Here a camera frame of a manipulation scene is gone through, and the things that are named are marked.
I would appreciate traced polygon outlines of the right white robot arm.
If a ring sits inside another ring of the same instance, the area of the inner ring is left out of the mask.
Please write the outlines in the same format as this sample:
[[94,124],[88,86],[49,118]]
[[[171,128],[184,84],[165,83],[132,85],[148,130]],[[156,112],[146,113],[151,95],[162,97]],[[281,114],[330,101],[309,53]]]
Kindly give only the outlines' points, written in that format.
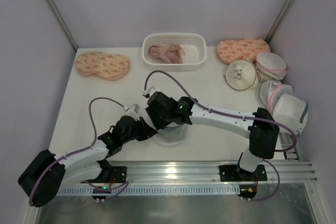
[[143,95],[148,105],[145,110],[157,130],[171,125],[206,125],[247,138],[249,145],[240,155],[236,166],[241,180],[254,179],[258,165],[274,157],[279,126],[266,109],[235,112],[199,103],[189,97],[176,101],[156,90],[144,91]]

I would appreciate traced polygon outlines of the white mesh bag blue trim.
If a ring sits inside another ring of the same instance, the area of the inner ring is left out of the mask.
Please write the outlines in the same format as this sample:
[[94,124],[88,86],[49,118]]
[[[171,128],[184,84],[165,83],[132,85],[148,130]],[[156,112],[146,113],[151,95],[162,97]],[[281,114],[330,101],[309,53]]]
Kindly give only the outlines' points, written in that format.
[[186,124],[169,124],[164,129],[158,130],[153,137],[154,142],[163,147],[171,147],[181,144],[187,137],[188,126]]

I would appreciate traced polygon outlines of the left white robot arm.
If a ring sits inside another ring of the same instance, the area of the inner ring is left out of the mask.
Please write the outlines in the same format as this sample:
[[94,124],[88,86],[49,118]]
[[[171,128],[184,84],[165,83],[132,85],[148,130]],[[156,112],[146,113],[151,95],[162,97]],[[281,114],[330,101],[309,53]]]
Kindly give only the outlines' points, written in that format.
[[107,158],[120,152],[130,141],[145,141],[156,134],[157,130],[142,117],[122,116],[91,146],[64,154],[41,151],[19,176],[18,184],[28,196],[30,206],[42,207],[63,187],[105,179],[110,168]]

